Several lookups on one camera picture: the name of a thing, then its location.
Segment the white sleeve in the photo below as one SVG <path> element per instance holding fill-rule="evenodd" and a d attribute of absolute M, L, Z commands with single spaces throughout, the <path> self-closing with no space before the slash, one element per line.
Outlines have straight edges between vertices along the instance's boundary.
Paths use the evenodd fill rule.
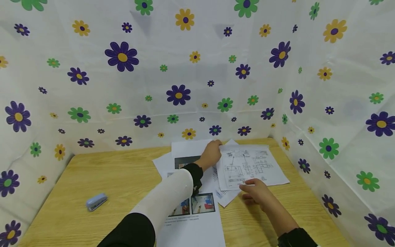
<path fill-rule="evenodd" d="M 145 215 L 158 236 L 166 218 L 182 201 L 192 196 L 193 189 L 191 173 L 186 169 L 179 169 L 151 190 L 130 213 Z"/>

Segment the white paper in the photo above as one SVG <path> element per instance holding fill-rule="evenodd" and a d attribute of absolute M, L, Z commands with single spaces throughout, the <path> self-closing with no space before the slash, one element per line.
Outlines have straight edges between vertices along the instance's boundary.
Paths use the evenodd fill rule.
<path fill-rule="evenodd" d="M 239 185 L 258 178 L 266 185 L 289 183 L 267 145 L 224 145 L 217 164 L 221 190 L 239 190 Z"/>

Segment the table surface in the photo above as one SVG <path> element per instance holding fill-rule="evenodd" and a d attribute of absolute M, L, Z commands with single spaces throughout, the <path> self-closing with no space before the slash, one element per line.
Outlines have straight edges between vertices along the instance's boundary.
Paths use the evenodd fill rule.
<path fill-rule="evenodd" d="M 312 191 L 272 138 L 236 141 L 266 144 L 290 183 L 270 186 L 284 207 L 321 246 L 349 246 Z M 76 155 L 48 196 L 20 247 L 97 246 L 162 179 L 152 163 L 170 147 Z M 109 197 L 94 212 L 87 199 Z M 276 246 L 276 234 L 259 206 L 243 204 L 241 193 L 220 208 L 227 247 Z"/>

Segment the person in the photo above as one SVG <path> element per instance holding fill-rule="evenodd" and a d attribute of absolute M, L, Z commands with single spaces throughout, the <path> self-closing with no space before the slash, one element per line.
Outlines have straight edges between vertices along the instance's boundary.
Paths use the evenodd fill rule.
<path fill-rule="evenodd" d="M 165 178 L 144 197 L 122 221 L 99 243 L 98 247 L 152 247 L 156 236 L 180 202 L 196 195 L 203 172 L 221 158 L 220 140 L 207 144 L 200 159 L 187 164 Z M 266 213 L 277 236 L 279 247 L 317 247 L 318 245 L 298 226 L 268 187 L 259 179 L 240 185 L 247 205 L 257 204 Z"/>

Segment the fabric backdrop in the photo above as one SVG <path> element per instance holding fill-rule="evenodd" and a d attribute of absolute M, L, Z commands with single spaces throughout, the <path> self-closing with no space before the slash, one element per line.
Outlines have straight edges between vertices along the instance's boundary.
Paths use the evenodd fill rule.
<path fill-rule="evenodd" d="M 0 247 L 72 154 L 268 136 L 350 244 L 394 246 L 394 14 L 391 0 L 3 0 Z"/>

